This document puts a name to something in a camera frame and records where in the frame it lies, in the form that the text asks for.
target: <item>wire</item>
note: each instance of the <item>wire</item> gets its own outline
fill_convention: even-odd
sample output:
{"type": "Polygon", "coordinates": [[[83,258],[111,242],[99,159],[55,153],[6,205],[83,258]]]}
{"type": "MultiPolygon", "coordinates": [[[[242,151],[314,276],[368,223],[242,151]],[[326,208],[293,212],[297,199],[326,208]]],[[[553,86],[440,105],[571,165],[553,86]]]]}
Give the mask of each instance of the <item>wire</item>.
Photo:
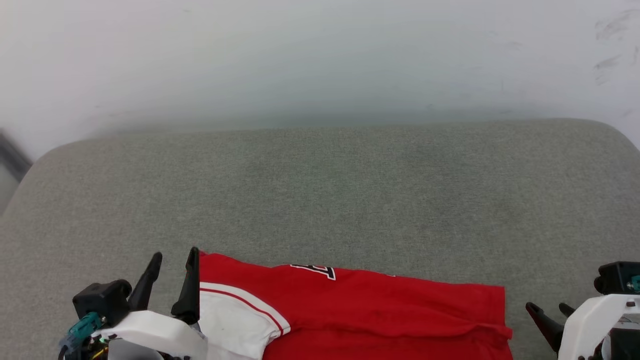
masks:
{"type": "Polygon", "coordinates": [[[100,350],[100,352],[98,352],[97,354],[95,354],[91,360],[96,360],[100,355],[102,355],[104,353],[105,350],[108,351],[109,347],[103,348],[102,350],[100,350]]]}
{"type": "Polygon", "coordinates": [[[58,360],[64,360],[65,358],[65,354],[67,353],[67,349],[68,347],[66,345],[64,345],[61,349],[60,349],[60,354],[58,354],[58,360]]]}

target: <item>red jersey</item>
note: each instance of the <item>red jersey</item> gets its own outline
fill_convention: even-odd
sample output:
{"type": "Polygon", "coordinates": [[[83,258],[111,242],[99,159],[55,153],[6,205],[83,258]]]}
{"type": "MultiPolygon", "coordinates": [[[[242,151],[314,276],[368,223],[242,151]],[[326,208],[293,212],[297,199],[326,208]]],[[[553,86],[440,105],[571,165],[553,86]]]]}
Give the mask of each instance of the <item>red jersey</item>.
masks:
{"type": "Polygon", "coordinates": [[[497,286],[220,254],[201,256],[200,282],[200,327],[219,358],[512,359],[497,286]]]}

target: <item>gray couch cushion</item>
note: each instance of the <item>gray couch cushion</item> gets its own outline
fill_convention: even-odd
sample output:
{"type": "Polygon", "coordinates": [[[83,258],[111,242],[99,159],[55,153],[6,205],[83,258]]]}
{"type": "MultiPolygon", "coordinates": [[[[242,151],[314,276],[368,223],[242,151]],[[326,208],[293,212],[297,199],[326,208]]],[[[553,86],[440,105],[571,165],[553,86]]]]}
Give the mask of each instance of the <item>gray couch cushion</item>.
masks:
{"type": "Polygon", "coordinates": [[[524,304],[562,320],[558,302],[598,295],[598,266],[640,260],[639,200],[637,149],[581,120],[73,143],[33,166],[2,218],[0,345],[51,358],[72,296],[135,282],[157,250],[150,307],[168,313],[196,245],[262,265],[502,285],[514,357],[553,359],[524,304]]]}

